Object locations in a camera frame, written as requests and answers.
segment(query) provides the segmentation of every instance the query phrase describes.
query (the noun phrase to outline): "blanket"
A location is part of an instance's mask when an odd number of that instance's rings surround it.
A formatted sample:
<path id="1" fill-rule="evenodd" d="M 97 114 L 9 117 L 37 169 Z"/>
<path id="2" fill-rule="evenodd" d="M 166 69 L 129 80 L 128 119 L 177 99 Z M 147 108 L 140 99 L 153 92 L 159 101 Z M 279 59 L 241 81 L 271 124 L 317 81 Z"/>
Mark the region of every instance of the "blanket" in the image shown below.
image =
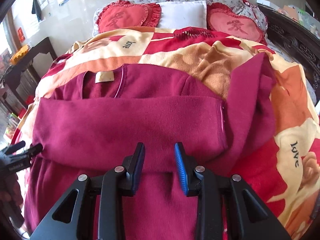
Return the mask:
<path id="1" fill-rule="evenodd" d="M 229 175 L 240 174 L 292 239 L 297 240 L 317 212 L 319 117 L 307 92 L 302 66 L 286 62 L 254 41 L 193 27 L 181 30 L 133 27 L 99 34 L 56 60 L 41 79 L 35 102 L 19 125 L 22 138 L 32 140 L 39 99 L 49 98 L 55 88 L 80 73 L 114 70 L 124 63 L 160 65 L 187 72 L 225 100 L 231 72 L 262 52 L 268 55 L 276 77 L 269 95 L 275 133 L 259 149 L 247 149 L 246 156 L 234 163 Z"/>

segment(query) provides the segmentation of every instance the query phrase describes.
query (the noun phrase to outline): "hanging black cloth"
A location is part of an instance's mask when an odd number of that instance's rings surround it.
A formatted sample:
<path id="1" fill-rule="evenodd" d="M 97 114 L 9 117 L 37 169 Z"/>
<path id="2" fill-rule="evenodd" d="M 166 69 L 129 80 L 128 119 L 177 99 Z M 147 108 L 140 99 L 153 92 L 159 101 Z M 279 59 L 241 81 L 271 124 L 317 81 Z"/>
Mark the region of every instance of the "hanging black cloth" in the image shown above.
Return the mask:
<path id="1" fill-rule="evenodd" d="M 32 14 L 36 14 L 38 18 L 38 22 L 41 21 L 41 8 L 38 0 L 33 0 L 33 5 L 32 5 Z"/>

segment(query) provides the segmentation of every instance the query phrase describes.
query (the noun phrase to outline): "white pillow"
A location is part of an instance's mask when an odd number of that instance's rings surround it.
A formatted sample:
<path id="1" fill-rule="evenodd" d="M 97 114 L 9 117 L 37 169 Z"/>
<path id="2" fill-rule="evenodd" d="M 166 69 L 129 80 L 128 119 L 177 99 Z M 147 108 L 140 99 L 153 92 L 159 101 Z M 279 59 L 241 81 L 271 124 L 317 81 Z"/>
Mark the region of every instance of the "white pillow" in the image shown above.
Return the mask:
<path id="1" fill-rule="evenodd" d="M 158 4 L 161 6 L 161 16 L 157 28 L 207 28 L 207 3 L 205 1 L 160 2 Z"/>

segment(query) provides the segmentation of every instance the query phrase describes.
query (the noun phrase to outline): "triangular cutout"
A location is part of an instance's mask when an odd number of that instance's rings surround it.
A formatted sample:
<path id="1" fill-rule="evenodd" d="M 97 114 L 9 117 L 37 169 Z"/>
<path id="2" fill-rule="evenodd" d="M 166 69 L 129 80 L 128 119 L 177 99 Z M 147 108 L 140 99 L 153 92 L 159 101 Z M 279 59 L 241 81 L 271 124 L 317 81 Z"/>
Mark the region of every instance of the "triangular cutout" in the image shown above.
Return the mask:
<path id="1" fill-rule="evenodd" d="M 247 209 L 248 218 L 251 223 L 256 223 L 268 218 L 266 211 L 248 190 L 243 190 L 242 196 Z"/>
<path id="2" fill-rule="evenodd" d="M 70 223 L 77 196 L 78 191 L 76 189 L 72 190 L 53 213 L 52 219 L 66 224 Z"/>

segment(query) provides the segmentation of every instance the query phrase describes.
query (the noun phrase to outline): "dark wooden furniture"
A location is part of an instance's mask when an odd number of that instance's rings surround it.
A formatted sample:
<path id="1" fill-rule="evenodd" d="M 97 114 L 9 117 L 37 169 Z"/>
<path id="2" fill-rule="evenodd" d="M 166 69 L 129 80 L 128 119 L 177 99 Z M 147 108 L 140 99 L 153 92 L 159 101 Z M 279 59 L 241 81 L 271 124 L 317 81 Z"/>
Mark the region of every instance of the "dark wooden furniture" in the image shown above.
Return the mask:
<path id="1" fill-rule="evenodd" d="M 320 99 L 320 40 L 294 20 L 264 5 L 259 9 L 268 20 L 268 39 L 305 68 L 306 78 Z"/>
<path id="2" fill-rule="evenodd" d="M 48 37 L 44 38 L 41 42 L 39 42 L 36 46 L 32 47 L 30 51 L 15 65 L 12 67 L 10 71 L 8 71 L 4 75 L 4 83 L 8 86 L 8 88 L 12 91 L 15 95 L 17 100 L 23 105 L 24 108 L 28 109 L 28 105 L 25 101 L 21 98 L 21 96 L 17 93 L 16 89 L 20 84 L 21 81 L 21 73 L 28 69 L 36 80 L 37 83 L 40 82 L 40 76 L 34 69 L 30 62 L 33 60 L 35 56 L 39 53 L 47 54 L 50 53 L 53 60 L 57 58 L 57 54 L 55 53 L 50 39 Z"/>

